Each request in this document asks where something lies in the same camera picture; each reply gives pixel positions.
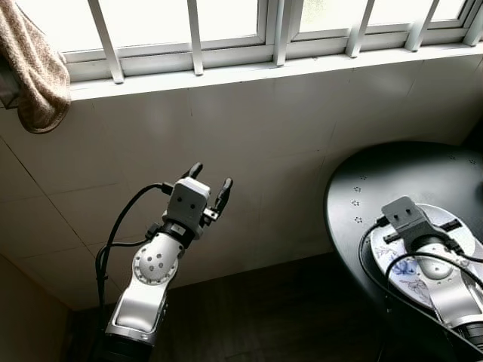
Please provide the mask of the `white window bar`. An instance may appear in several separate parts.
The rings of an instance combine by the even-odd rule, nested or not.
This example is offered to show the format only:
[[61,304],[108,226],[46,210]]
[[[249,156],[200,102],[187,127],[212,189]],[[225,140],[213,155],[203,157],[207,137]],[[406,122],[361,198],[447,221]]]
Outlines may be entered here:
[[365,6],[362,7],[358,20],[349,28],[347,44],[345,46],[345,55],[349,58],[358,57],[361,44],[367,32],[367,26],[370,22],[371,14],[375,7],[376,0],[365,0]]
[[472,7],[466,18],[466,34],[463,36],[463,44],[466,46],[479,45],[483,36],[483,0],[473,0]]
[[288,44],[300,28],[303,0],[277,0],[275,30],[273,30],[272,62],[280,68],[285,65]]
[[198,18],[197,0],[186,0],[189,14],[189,35],[192,70],[195,76],[204,75],[202,59],[202,41],[200,37],[200,22]]
[[117,50],[113,45],[112,39],[109,34],[109,30],[106,24],[106,18],[103,15],[103,9],[101,9],[100,0],[87,0],[90,13],[94,21],[94,27],[99,33],[99,39],[101,48],[103,49],[104,56],[106,56],[106,65],[112,80],[115,84],[121,85],[125,81],[125,75],[121,67],[120,59],[117,55]]
[[415,11],[415,18],[408,28],[408,35],[403,46],[406,51],[417,52],[420,49],[432,18],[438,9],[439,1],[441,0],[426,0],[426,3],[421,4]]

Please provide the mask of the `white blue-flower plate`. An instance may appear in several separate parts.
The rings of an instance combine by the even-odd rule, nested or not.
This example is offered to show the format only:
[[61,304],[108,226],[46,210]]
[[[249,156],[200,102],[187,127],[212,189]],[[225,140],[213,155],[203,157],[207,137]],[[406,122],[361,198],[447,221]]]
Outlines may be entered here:
[[[449,213],[444,208],[436,207],[434,204],[420,204],[420,208],[422,208],[432,223],[437,225],[457,218],[455,214]],[[448,232],[448,234],[458,241],[458,244],[461,245],[466,254],[475,256],[475,258],[481,258],[483,256],[481,238],[470,230],[468,223],[462,222],[462,224],[461,228]],[[380,267],[380,275],[383,275],[384,270],[397,256],[406,252],[403,241],[394,241],[392,244],[387,244],[384,241],[384,238],[391,232],[394,232],[392,226],[383,226],[377,227],[367,235],[370,241],[368,246],[370,255],[374,257],[376,264]],[[396,263],[393,266],[389,279],[397,290],[400,290],[414,303],[431,309],[430,290],[417,274],[417,262],[415,262],[412,256]]]

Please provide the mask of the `brown hanging towel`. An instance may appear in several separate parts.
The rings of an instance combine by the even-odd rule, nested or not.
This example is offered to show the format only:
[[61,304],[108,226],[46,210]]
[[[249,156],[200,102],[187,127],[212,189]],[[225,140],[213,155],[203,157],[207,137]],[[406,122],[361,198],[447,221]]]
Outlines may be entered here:
[[0,57],[17,76],[24,130],[45,134],[59,127],[72,103],[66,60],[15,0],[0,0]]

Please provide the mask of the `round black flower-print table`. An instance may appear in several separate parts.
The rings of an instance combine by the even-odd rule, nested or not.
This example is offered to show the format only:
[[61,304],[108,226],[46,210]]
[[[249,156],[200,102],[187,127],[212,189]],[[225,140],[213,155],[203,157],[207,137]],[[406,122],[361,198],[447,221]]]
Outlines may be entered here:
[[358,244],[382,216],[382,207],[408,196],[414,202],[455,214],[478,239],[483,237],[483,155],[441,143],[397,142],[362,149],[337,165],[325,183],[325,224],[355,285],[375,314],[378,336],[400,342],[400,359],[482,362],[468,342],[397,299],[386,304],[380,285],[365,274]]

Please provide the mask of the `white window frame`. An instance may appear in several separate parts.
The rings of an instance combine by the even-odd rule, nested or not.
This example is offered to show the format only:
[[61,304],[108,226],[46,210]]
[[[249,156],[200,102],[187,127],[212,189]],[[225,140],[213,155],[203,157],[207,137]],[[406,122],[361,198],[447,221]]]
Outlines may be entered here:
[[[66,60],[73,82],[110,80],[87,0],[15,0]],[[422,46],[461,44],[473,0],[441,0]],[[426,0],[376,0],[360,52],[403,48]],[[192,72],[186,0],[100,0],[125,79]],[[277,0],[197,0],[204,73],[273,63]],[[345,55],[349,29],[365,0],[303,0],[286,61]]]

